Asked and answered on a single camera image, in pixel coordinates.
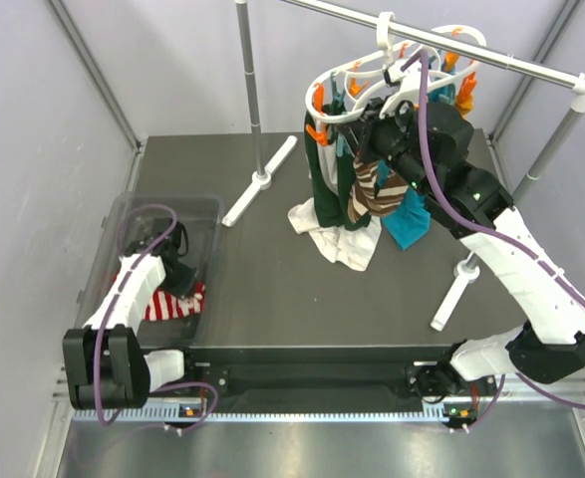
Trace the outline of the red white striped sock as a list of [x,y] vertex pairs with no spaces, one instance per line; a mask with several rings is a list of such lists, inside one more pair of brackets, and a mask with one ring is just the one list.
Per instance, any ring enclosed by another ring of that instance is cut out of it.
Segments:
[[185,298],[177,298],[159,290],[156,278],[145,277],[140,271],[122,270],[104,298],[103,308],[106,310],[116,298],[113,315],[126,320],[128,325],[184,319],[203,311],[205,286],[202,282],[196,282],[194,291]]

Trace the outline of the brown white striped sock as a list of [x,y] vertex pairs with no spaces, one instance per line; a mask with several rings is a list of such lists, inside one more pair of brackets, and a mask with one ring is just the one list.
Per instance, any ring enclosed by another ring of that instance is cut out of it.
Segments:
[[409,185],[403,178],[379,166],[369,205],[371,215],[386,217],[392,214],[402,204],[408,189]]

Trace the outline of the white clip hanger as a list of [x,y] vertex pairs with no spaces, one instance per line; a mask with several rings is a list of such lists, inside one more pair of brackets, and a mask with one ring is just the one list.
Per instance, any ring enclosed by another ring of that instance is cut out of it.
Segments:
[[428,53],[429,73],[427,95],[430,102],[443,102],[455,107],[462,116],[474,106],[476,70],[479,62],[471,60],[461,68],[460,54],[443,47],[432,47],[415,41],[395,43],[390,39],[392,12],[378,17],[376,28],[378,51],[320,74],[305,94],[304,134],[316,145],[325,147],[336,139],[336,126],[358,119],[379,93],[380,117],[393,115],[402,101],[419,102],[421,69],[409,59],[420,50]]

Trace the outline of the orange sock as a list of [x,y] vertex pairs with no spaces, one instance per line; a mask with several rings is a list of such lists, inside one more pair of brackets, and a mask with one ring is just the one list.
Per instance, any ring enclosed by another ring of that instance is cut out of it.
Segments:
[[455,96],[455,107],[462,116],[468,115],[473,109],[473,90],[476,83],[475,73],[471,73],[462,80]]

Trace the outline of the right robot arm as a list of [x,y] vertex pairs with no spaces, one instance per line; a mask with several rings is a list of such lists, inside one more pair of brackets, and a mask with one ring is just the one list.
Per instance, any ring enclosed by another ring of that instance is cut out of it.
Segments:
[[510,332],[452,345],[420,377],[459,394],[491,375],[551,384],[585,367],[585,297],[542,250],[499,180],[468,162],[473,127],[460,112],[403,101],[385,118],[374,104],[337,131],[357,164],[383,163],[421,193],[432,219],[490,269],[526,317]]

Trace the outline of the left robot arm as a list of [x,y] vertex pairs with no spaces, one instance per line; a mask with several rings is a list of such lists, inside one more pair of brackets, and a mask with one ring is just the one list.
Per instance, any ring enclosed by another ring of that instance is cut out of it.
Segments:
[[162,322],[201,310],[202,284],[182,262],[189,249],[175,216],[156,218],[149,234],[131,241],[96,311],[62,340],[70,401],[79,410],[140,408],[167,385],[185,395],[198,386],[197,368],[181,350],[143,350],[143,322]]

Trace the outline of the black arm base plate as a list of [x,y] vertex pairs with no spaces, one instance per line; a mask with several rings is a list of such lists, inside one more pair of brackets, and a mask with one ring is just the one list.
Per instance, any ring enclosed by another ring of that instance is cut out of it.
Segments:
[[369,389],[379,387],[399,397],[447,397],[468,392],[451,371],[389,359],[337,361],[200,362],[185,369],[185,381],[200,380],[223,396],[252,390]]

